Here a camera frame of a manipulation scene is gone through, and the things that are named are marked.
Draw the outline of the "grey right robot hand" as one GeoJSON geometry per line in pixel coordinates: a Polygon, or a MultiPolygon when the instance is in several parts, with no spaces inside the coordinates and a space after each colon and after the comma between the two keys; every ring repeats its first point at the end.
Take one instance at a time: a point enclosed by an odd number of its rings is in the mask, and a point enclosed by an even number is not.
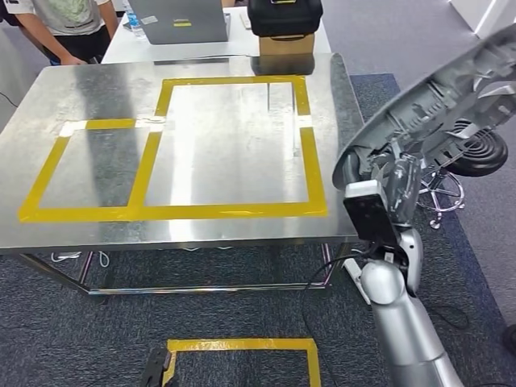
{"type": "Polygon", "coordinates": [[[394,227],[409,227],[419,197],[422,177],[420,160],[401,153],[367,178],[350,178],[344,188],[343,204],[352,220],[386,218],[394,227]]]}

